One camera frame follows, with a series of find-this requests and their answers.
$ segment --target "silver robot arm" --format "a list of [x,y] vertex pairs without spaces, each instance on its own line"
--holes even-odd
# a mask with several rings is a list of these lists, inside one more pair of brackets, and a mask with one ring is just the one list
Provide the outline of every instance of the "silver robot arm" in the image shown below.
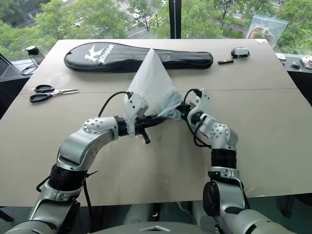
[[210,101],[206,90],[195,90],[195,93],[197,105],[182,103],[178,109],[182,110],[182,117],[188,124],[197,129],[193,135],[199,133],[202,139],[211,143],[212,166],[208,172],[211,181],[206,183],[203,192],[203,208],[207,215],[216,220],[216,227],[222,234],[292,234],[250,209],[236,169],[237,134],[204,112]]
[[142,135],[148,144],[150,140],[145,128],[165,120],[163,117],[144,116],[148,105],[137,94],[131,94],[125,107],[125,118],[91,118],[67,137],[59,148],[56,163],[43,184],[28,221],[15,226],[8,234],[54,234],[71,229],[80,207],[76,199],[99,150],[125,135]]

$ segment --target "black scissors handle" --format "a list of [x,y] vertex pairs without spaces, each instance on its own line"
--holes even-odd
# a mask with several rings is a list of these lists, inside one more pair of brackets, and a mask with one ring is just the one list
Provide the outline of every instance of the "black scissors handle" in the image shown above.
[[34,94],[29,97],[31,103],[46,101],[53,97],[52,94]]
[[38,85],[34,91],[36,93],[51,93],[54,91],[54,87],[51,86],[51,85],[48,85],[48,84],[41,84],[41,85]]

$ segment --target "table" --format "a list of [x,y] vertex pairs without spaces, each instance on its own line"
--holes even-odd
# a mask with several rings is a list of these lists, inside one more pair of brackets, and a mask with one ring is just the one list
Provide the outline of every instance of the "table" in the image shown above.
[[[168,70],[184,95],[190,88],[212,94],[207,112],[238,133],[237,167],[248,197],[312,192],[312,110],[269,44],[253,39],[60,40],[26,83],[0,121],[0,204],[33,206],[36,185],[49,175],[64,139],[95,117],[114,92],[127,90],[134,73],[85,73],[69,70],[65,54],[92,41],[111,41],[156,49],[208,51],[207,70]],[[233,48],[251,56],[219,66]],[[50,84],[80,93],[31,104],[32,88]],[[116,97],[103,116],[122,116]],[[210,150],[194,145],[183,121],[168,120],[149,129],[152,143],[120,137],[103,147],[87,179],[93,205],[201,200],[209,180]],[[79,197],[86,205],[83,193]]]

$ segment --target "clear plastic bag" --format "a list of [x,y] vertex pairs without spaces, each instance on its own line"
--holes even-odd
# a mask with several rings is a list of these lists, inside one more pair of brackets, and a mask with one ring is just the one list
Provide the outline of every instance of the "clear plastic bag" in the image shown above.
[[149,105],[145,115],[161,114],[164,117],[180,118],[175,106],[181,103],[181,94],[172,85],[167,71],[153,49],[146,55],[128,91],[145,98]]
[[274,47],[288,21],[266,16],[253,16],[246,39],[266,39]]

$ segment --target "black cylinder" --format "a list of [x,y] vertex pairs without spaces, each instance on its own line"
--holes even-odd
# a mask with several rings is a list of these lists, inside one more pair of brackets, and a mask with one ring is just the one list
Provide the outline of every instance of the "black cylinder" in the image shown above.
[[236,169],[236,151],[226,149],[212,149],[211,166]]
[[127,124],[124,118],[119,118],[118,116],[114,116],[115,120],[118,124],[118,135],[120,137],[128,135]]
[[51,169],[49,185],[61,191],[73,191],[82,186],[87,171],[75,172],[54,165]]

